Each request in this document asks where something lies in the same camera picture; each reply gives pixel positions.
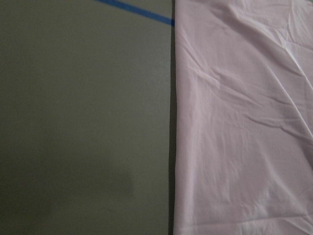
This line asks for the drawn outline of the pink Snoopy t-shirt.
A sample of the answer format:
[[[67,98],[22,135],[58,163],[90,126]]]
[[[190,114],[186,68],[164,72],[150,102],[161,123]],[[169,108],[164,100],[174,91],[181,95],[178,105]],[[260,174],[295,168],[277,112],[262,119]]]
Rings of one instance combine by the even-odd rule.
[[[313,232],[313,4],[178,0],[176,235]]]

